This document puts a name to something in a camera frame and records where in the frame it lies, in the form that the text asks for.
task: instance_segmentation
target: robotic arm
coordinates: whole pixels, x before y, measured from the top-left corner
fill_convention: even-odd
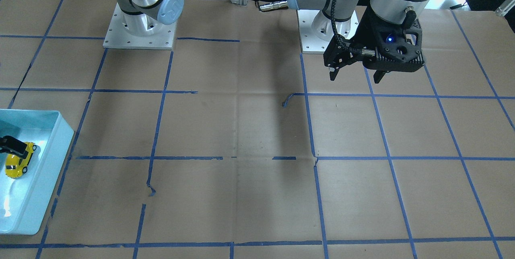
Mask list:
[[[429,0],[370,0],[356,34],[347,39],[338,23],[350,19],[357,1],[288,0],[289,8],[321,10],[331,24],[333,37],[323,55],[331,80],[342,67],[357,61],[376,70],[375,83],[388,72],[415,72],[425,65],[418,17]]]
[[[184,0],[116,0],[105,48],[170,49]]]

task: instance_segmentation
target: blue tape line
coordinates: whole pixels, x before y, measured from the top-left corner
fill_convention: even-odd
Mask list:
[[[75,158],[76,160],[149,160],[149,156],[109,156],[109,155],[97,155],[97,156],[87,156],[81,155]]]
[[[70,36],[48,36],[47,39],[79,39],[79,40],[103,40],[105,37],[70,37]]]
[[[304,69],[304,57],[302,57],[302,53],[300,54],[300,66],[302,67],[302,82],[304,83],[304,93],[307,93],[307,80],[306,80],[306,70]],[[307,111],[307,126],[309,128],[309,142],[311,143],[311,154],[315,155],[315,142],[313,138],[313,125],[311,123],[311,111],[309,110],[309,97],[304,95],[304,99],[306,101],[306,111]]]
[[[515,241],[515,237],[495,237],[497,241]]]
[[[317,156],[317,160],[388,160],[387,156]]]
[[[138,247],[140,245],[141,231],[143,230],[143,220],[145,219],[145,208],[147,208],[147,205],[143,204],[141,206],[140,223],[138,224],[138,233],[136,234],[136,242],[134,246],[134,253],[132,254],[132,259],[137,259],[138,257]]]
[[[206,242],[206,243],[140,243],[139,248],[166,248],[166,247],[229,247],[230,242]]]
[[[37,253],[35,254],[35,259],[41,258],[41,253],[43,252],[43,247],[44,247],[47,235],[48,235],[48,222],[45,225],[45,231],[43,232],[43,236],[41,237],[41,242],[40,242],[40,244],[37,245]]]
[[[177,38],[178,40],[197,40],[197,41],[224,41],[224,42],[234,42],[239,43],[239,40],[231,40],[231,39],[205,39],[205,38],[195,38],[195,37],[181,37]]]
[[[493,84],[492,84],[490,78],[488,78],[488,75],[486,74],[486,71],[484,70],[484,67],[482,66],[482,63],[481,63],[478,55],[476,54],[476,51],[474,50],[474,47],[470,43],[469,38],[467,37],[467,34],[465,34],[465,31],[463,30],[460,22],[458,21],[458,17],[456,17],[456,14],[454,14],[454,12],[452,10],[451,10],[451,14],[454,17],[454,20],[456,21],[456,24],[458,24],[458,27],[461,30],[461,33],[463,34],[463,37],[465,37],[465,40],[467,41],[467,44],[469,44],[470,50],[474,54],[474,57],[476,58],[476,61],[478,61],[478,64],[480,65],[480,68],[481,68],[481,71],[482,71],[484,77],[486,78],[486,80],[488,81],[488,85],[490,85],[490,88],[492,89],[493,94],[497,98],[497,101],[499,102],[499,105],[501,106],[501,108],[502,108],[502,110],[504,112],[504,115],[508,119],[508,122],[510,123],[511,128],[513,128],[513,130],[515,131],[515,125],[513,124],[513,121],[511,120],[510,116],[508,115],[508,112],[506,111],[506,108],[504,107],[503,102],[500,100],[500,98],[499,98],[499,96],[497,94],[497,91],[495,91],[495,88],[493,87]]]
[[[502,160],[515,161],[515,158],[479,158],[472,156],[391,156],[392,160]],[[387,156],[317,156],[317,160],[388,160]]]
[[[515,241],[515,237],[495,237],[497,241]],[[449,238],[414,238],[416,243],[438,242],[480,242],[491,241],[490,237],[449,237]],[[406,244],[409,239],[369,239],[369,240],[328,240],[328,245],[378,245],[378,244]],[[245,246],[301,246],[322,245],[322,241],[252,241],[246,243],[233,242],[207,242],[207,243],[139,243],[138,248],[169,248],[169,247],[237,247]],[[40,244],[0,244],[0,249],[35,249]],[[44,244],[43,248],[134,248],[135,243],[113,243],[101,245],[85,244]]]
[[[402,244],[409,243],[409,239],[377,239],[377,240],[330,240],[328,245],[364,245],[364,244]]]
[[[414,239],[416,243],[437,243],[437,242],[471,242],[491,241],[490,237],[455,237],[455,238],[422,238]]]
[[[229,259],[234,259],[234,242],[231,242],[229,246]]]
[[[166,90],[166,94],[198,94],[198,91],[173,91],[173,90]]]
[[[429,78],[429,82],[431,84],[431,87],[433,89],[433,92],[435,93],[436,96],[438,96],[438,92],[436,91],[436,86],[435,84],[433,83],[433,79],[431,78],[431,75],[429,73],[429,70],[427,69],[427,66],[424,66],[424,69],[425,69],[425,72],[427,74],[427,77]],[[449,119],[447,118],[447,115],[445,114],[445,109],[443,108],[443,104],[440,100],[440,98],[436,98],[436,100],[438,101],[438,105],[440,107],[440,111],[442,112],[442,115],[443,115],[443,119],[445,120],[445,124],[447,125],[447,128],[449,129],[449,133],[451,135],[451,138],[452,138],[452,141],[454,143],[454,146],[456,147],[456,151],[458,152],[458,155],[460,157],[460,160],[461,160],[461,165],[463,166],[463,170],[465,171],[465,175],[467,176],[467,180],[469,181],[469,185],[472,189],[472,193],[474,193],[474,198],[476,199],[476,202],[478,203],[478,207],[481,211],[481,215],[484,219],[484,223],[486,224],[486,227],[488,229],[488,233],[490,234],[490,237],[491,237],[491,240],[493,241],[493,244],[495,246],[495,250],[497,251],[497,255],[499,256],[499,259],[503,259],[503,256],[501,254],[501,251],[499,249],[499,245],[497,244],[497,241],[495,240],[495,236],[493,234],[493,231],[492,231],[492,228],[488,222],[488,219],[486,217],[486,214],[484,212],[484,209],[482,207],[482,204],[480,202],[480,198],[478,196],[478,192],[476,192],[476,189],[474,187],[474,183],[472,182],[472,178],[469,174],[469,170],[467,169],[467,164],[465,163],[465,159],[463,158],[463,155],[461,153],[461,149],[459,148],[459,145],[458,145],[458,141],[456,140],[456,136],[454,136],[454,132],[452,130],[452,127],[451,127],[451,124],[449,123]]]
[[[44,249],[49,248],[134,248],[134,243],[113,243],[113,244],[101,244],[101,245],[85,245],[85,244],[44,244]]]
[[[155,156],[156,160],[223,160],[223,156]]]
[[[296,160],[296,156],[274,156],[272,160]]]
[[[50,29],[52,28],[52,26],[53,26],[53,24],[54,24],[54,21],[56,20],[57,14],[59,13],[59,10],[61,9],[61,6],[63,5],[63,1],[64,1],[64,0],[60,0],[60,1],[59,1],[59,5],[57,6],[57,10],[56,10],[56,12],[54,13],[54,16],[52,17],[52,20],[50,21],[50,25],[49,25],[49,26],[48,26],[48,28],[46,29],[45,37],[48,37],[48,33],[50,32]]]
[[[289,102],[290,98],[291,98],[291,97],[293,97],[295,94],[298,94],[298,93],[292,93],[292,94],[290,94],[290,95],[286,98],[286,100],[283,102],[283,107],[284,107],[284,108],[286,108],[286,107],[288,106],[288,102]]]
[[[37,35],[0,35],[1,38],[37,38],[42,39],[45,36],[37,36]]]
[[[391,158],[391,154],[390,154],[390,148],[388,147],[388,142],[386,141],[386,135],[385,135],[385,131],[384,131],[384,128],[383,128],[383,123],[381,122],[381,116],[379,114],[379,108],[377,107],[377,101],[375,100],[374,90],[372,88],[372,83],[370,82],[370,76],[368,76],[368,71],[365,68],[364,68],[364,70],[365,70],[365,76],[367,78],[368,88],[370,89],[370,94],[372,94],[372,102],[374,104],[375,114],[377,116],[377,122],[379,123],[379,129],[381,131],[381,137],[383,138],[383,143],[384,143],[384,146],[385,146],[386,155],[388,157],[388,164],[390,165],[390,171],[391,171],[391,174],[392,174],[392,177],[393,177],[393,183],[395,185],[395,190],[397,192],[397,197],[399,198],[399,204],[401,206],[402,216],[404,217],[404,223],[406,224],[406,231],[408,233],[408,238],[410,240],[410,245],[412,247],[413,258],[417,259],[418,258],[417,257],[417,250],[415,249],[415,244],[414,244],[414,241],[413,241],[412,230],[410,228],[410,222],[408,221],[408,215],[407,215],[406,209],[404,207],[404,201],[402,199],[401,189],[399,188],[399,182],[397,182],[397,175],[395,174],[395,168],[393,167],[393,162],[392,162],[392,158]]]
[[[302,245],[322,245],[322,241],[252,241],[234,244],[234,246],[302,246]]]
[[[81,155],[76,160],[149,160],[151,156]],[[154,156],[154,160],[223,160],[223,156]]]
[[[323,217],[323,208],[322,208],[322,195],[320,194],[320,182],[318,180],[318,169],[315,165],[313,167],[315,173],[315,186],[317,188],[317,201],[318,201],[318,214],[320,215],[320,228],[322,230],[322,246],[324,258],[329,259],[329,250],[327,247],[327,237],[325,235],[325,220]]]
[[[0,249],[35,249],[39,244],[0,244]]]
[[[158,121],[156,123],[156,132],[154,134],[154,141],[152,143],[152,151],[150,152],[150,162],[148,164],[147,186],[152,191],[150,193],[151,197],[156,194],[156,190],[150,184],[150,180],[152,179],[152,170],[153,170],[153,166],[154,166],[154,158],[155,158],[155,155],[156,155],[156,146],[158,144],[159,129],[161,128],[161,118],[163,116],[164,102],[165,102],[165,99],[166,99],[165,91],[166,91],[166,89],[168,87],[168,80],[170,78],[171,63],[172,63],[172,61],[173,61],[173,51],[170,53],[170,58],[169,58],[169,61],[168,61],[168,67],[167,67],[167,70],[166,70],[166,77],[165,77],[164,86],[163,86],[163,94],[161,96],[161,103],[159,105]]]
[[[52,204],[52,209],[50,210],[50,218],[52,218],[56,212],[57,208],[57,198],[54,199],[54,203]]]
[[[95,89],[95,92],[107,92],[107,93],[162,93],[161,90],[125,90],[125,89]]]

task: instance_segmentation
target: black cable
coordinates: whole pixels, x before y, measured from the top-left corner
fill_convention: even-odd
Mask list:
[[[342,41],[342,38],[338,34],[338,29],[336,28],[336,19],[334,17],[334,10],[336,8],[336,1],[337,0],[333,0],[332,3],[331,3],[331,26],[333,28],[333,34],[336,35],[336,41],[338,43],[338,46],[345,47],[344,43]]]

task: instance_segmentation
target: cable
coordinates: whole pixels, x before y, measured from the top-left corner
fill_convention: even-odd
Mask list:
[[[342,41],[342,38],[338,34],[338,29],[336,28],[336,19],[334,17],[334,10],[336,8],[336,1],[337,0],[333,0],[332,3],[331,3],[331,26],[333,28],[333,34],[336,35],[336,41],[338,43],[338,46],[345,47],[344,43]]]
[[[362,54],[362,50],[360,49],[356,49],[356,48],[352,48],[352,47],[347,47],[345,44],[344,44],[344,41],[342,41],[342,37],[338,34],[338,29],[336,28],[336,19],[334,17],[334,10],[336,8],[336,1],[337,0],[333,0],[332,3],[331,3],[331,27],[333,28],[333,34],[336,36],[336,43],[338,44],[338,46],[344,48],[344,49],[348,49],[349,52],[353,53],[353,54]]]

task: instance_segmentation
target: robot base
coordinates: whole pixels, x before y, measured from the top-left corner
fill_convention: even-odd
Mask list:
[[[158,22],[154,20],[156,31],[147,35],[134,35],[126,29],[125,17],[125,13],[117,4],[103,41],[104,48],[173,50],[177,22],[171,25],[157,25]]]
[[[324,17],[319,10],[298,10],[299,33],[302,53],[322,54],[333,37],[331,21]],[[358,19],[356,12],[350,20],[336,23],[338,33],[350,39],[356,33]]]

